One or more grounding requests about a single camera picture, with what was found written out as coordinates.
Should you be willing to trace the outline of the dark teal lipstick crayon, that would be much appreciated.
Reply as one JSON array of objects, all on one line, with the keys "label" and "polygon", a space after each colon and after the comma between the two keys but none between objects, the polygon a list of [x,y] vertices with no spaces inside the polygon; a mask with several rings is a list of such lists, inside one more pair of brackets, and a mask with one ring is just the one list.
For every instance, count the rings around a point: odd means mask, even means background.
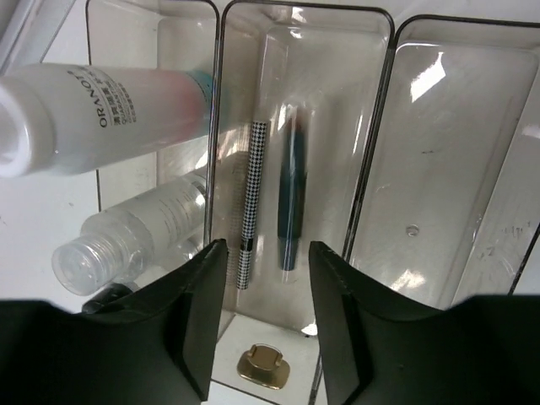
[{"label": "dark teal lipstick crayon", "polygon": [[285,272],[296,267],[302,236],[307,184],[309,113],[290,109],[283,126],[283,150],[278,193],[278,265]]}]

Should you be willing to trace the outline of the white pink teal bottle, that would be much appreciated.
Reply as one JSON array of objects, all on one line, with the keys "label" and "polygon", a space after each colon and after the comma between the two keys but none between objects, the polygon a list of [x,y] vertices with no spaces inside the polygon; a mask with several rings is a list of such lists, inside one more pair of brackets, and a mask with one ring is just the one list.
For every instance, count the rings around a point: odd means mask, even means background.
[{"label": "white pink teal bottle", "polygon": [[1,176],[77,175],[209,132],[201,71],[39,63],[1,77]]}]

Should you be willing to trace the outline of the houndstooth eyeliner pen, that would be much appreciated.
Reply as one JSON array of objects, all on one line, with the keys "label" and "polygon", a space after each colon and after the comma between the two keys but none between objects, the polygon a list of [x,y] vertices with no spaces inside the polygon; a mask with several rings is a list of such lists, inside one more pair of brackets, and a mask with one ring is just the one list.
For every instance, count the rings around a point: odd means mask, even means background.
[{"label": "houndstooth eyeliner pen", "polygon": [[235,282],[236,288],[239,290],[247,289],[250,283],[251,258],[257,228],[257,210],[262,183],[267,128],[268,123],[266,121],[254,121],[251,124],[241,243]]}]

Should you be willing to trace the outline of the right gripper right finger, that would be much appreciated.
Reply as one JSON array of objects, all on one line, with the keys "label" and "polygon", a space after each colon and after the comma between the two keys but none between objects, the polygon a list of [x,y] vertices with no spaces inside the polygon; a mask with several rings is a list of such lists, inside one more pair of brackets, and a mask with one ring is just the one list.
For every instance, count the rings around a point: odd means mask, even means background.
[{"label": "right gripper right finger", "polygon": [[539,299],[477,295],[437,310],[309,249],[331,404],[536,404]]}]

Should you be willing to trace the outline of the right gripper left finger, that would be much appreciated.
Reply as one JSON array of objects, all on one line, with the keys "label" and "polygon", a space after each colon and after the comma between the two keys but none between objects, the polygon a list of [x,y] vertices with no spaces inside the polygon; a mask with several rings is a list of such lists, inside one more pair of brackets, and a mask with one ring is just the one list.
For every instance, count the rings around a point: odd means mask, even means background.
[{"label": "right gripper left finger", "polygon": [[1,304],[4,404],[199,404],[208,399],[227,245],[93,314]]}]

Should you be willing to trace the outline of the clear bottle black cap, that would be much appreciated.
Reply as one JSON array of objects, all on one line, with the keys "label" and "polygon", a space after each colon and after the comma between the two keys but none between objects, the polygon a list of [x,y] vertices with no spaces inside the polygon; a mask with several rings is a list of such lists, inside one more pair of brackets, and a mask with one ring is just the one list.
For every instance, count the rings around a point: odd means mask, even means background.
[{"label": "clear bottle black cap", "polygon": [[98,294],[86,301],[81,308],[84,314],[94,314],[115,301],[132,294],[139,287],[135,283],[110,283]]}]

